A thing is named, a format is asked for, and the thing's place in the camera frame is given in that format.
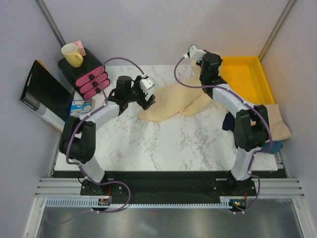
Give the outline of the cream yellow t shirt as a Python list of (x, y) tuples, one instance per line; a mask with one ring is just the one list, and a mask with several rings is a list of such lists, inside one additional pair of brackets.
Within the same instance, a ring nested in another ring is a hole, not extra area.
[(139, 119), (161, 122), (178, 113), (190, 117), (206, 109), (212, 99), (201, 88), (192, 89), (179, 83), (155, 92), (155, 103), (140, 111)]

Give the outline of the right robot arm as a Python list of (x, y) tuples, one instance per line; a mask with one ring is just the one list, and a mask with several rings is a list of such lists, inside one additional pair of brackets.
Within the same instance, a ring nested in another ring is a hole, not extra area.
[(203, 53), (198, 63), (203, 91), (222, 103), (235, 119), (233, 134), (238, 151), (231, 169), (234, 178), (227, 182), (226, 187), (230, 194), (238, 195), (245, 189), (243, 180), (251, 176), (255, 154), (261, 151), (268, 140), (272, 143), (267, 108), (246, 101), (222, 79), (219, 75), (222, 63), (220, 55), (208, 51)]

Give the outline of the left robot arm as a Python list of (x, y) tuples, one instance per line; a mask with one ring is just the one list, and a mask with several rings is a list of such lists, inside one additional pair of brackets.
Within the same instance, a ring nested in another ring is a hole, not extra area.
[(96, 157), (96, 132), (111, 119), (121, 115), (130, 103), (136, 102), (143, 110), (155, 103), (155, 96), (149, 95), (155, 82), (146, 76), (120, 76), (116, 87), (101, 106), (81, 116), (66, 119), (59, 143), (60, 153), (66, 156), (69, 165), (76, 165), (92, 181), (92, 190), (103, 195), (109, 184), (104, 179), (105, 172)]

